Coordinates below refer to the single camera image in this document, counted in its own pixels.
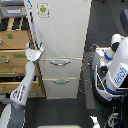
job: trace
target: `open drawer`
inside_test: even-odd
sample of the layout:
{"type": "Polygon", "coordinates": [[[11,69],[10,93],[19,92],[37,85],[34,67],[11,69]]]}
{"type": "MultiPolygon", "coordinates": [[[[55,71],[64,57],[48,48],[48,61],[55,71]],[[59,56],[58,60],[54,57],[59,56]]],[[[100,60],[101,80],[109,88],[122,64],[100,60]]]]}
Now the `open drawer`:
{"type": "MultiPolygon", "coordinates": [[[[21,82],[0,82],[0,93],[11,93],[13,90],[15,90],[21,82]]],[[[41,87],[39,84],[39,78],[36,77],[36,79],[33,81],[29,96],[38,96],[41,95],[41,87]]]]}
{"type": "Polygon", "coordinates": [[[25,66],[27,61],[25,50],[0,50],[0,67],[25,66]]]}
{"type": "Polygon", "coordinates": [[[25,67],[0,67],[0,77],[16,77],[25,75],[25,67]]]}

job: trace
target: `sticker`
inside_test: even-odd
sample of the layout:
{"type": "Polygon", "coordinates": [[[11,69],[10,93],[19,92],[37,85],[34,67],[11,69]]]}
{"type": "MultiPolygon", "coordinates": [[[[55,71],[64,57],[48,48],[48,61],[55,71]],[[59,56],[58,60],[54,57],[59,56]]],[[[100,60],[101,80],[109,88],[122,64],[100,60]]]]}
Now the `sticker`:
{"type": "Polygon", "coordinates": [[[9,13],[9,14],[20,14],[20,9],[7,10],[7,13],[9,13]]]}
{"type": "Polygon", "coordinates": [[[21,15],[27,15],[26,9],[23,7],[20,9],[21,15]]]}
{"type": "Polygon", "coordinates": [[[12,34],[7,34],[9,39],[13,39],[13,35],[12,34]]]}
{"type": "Polygon", "coordinates": [[[13,68],[9,68],[9,70],[12,70],[13,68]]]}
{"type": "Polygon", "coordinates": [[[6,58],[6,56],[5,55],[1,55],[1,58],[6,58]]]}
{"type": "Polygon", "coordinates": [[[49,17],[49,5],[45,3],[37,4],[39,17],[49,17]]]}
{"type": "Polygon", "coordinates": [[[14,58],[26,58],[26,55],[23,54],[13,54],[14,58]]]}

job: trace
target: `white panel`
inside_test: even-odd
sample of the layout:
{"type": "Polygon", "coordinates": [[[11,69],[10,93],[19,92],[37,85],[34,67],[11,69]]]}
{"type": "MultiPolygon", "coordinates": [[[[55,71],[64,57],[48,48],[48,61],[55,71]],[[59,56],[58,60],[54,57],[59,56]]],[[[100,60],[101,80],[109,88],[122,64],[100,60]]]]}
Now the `white panel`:
{"type": "Polygon", "coordinates": [[[82,59],[80,60],[65,60],[65,61],[52,61],[58,63],[60,66],[51,64],[50,61],[40,61],[39,66],[41,69],[42,78],[69,78],[80,77],[80,70],[82,66],[82,59]]]}
{"type": "Polygon", "coordinates": [[[47,99],[77,98],[79,80],[69,80],[65,84],[56,84],[52,80],[44,80],[47,99]]]}
{"type": "Polygon", "coordinates": [[[46,50],[43,58],[83,56],[91,0],[33,0],[31,4],[38,43],[43,42],[46,50]],[[49,5],[48,18],[39,17],[38,3],[49,5]]]}

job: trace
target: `label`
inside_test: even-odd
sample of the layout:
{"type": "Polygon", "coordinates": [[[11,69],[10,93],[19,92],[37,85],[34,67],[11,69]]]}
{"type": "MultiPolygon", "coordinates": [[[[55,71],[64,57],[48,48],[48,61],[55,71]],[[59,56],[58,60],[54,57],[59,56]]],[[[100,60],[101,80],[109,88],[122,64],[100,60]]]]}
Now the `label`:
{"type": "Polygon", "coordinates": [[[13,68],[9,68],[9,70],[12,70],[13,68]]]}
{"type": "Polygon", "coordinates": [[[9,39],[13,39],[13,35],[12,34],[7,34],[9,39]]]}
{"type": "Polygon", "coordinates": [[[49,5],[47,3],[37,4],[39,17],[49,17],[49,5]]]}
{"type": "Polygon", "coordinates": [[[6,58],[6,56],[5,55],[1,55],[1,58],[6,58]]]}
{"type": "Polygon", "coordinates": [[[15,10],[7,10],[9,14],[20,14],[20,9],[15,9],[15,10]]]}
{"type": "Polygon", "coordinates": [[[14,58],[26,58],[26,55],[23,54],[13,54],[14,58]]]}
{"type": "Polygon", "coordinates": [[[124,68],[122,64],[120,64],[112,78],[112,80],[114,81],[114,84],[117,87],[120,87],[125,77],[127,76],[127,74],[128,74],[128,71],[124,68]]]}

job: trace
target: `white robot body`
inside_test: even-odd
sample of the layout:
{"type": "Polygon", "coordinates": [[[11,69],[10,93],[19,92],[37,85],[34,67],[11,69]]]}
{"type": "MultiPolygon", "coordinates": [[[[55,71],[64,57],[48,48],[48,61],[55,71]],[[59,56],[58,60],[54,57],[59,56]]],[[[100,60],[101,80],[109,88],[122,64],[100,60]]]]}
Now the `white robot body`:
{"type": "Polygon", "coordinates": [[[124,38],[119,34],[115,34],[112,37],[111,47],[107,50],[106,48],[105,50],[101,48],[101,50],[104,56],[102,55],[103,53],[99,54],[100,60],[95,65],[94,86],[103,99],[112,101],[113,98],[116,99],[123,96],[128,89],[127,85],[122,87],[128,74],[128,37],[124,38]],[[118,43],[118,48],[115,51],[112,48],[114,43],[118,43]]]}

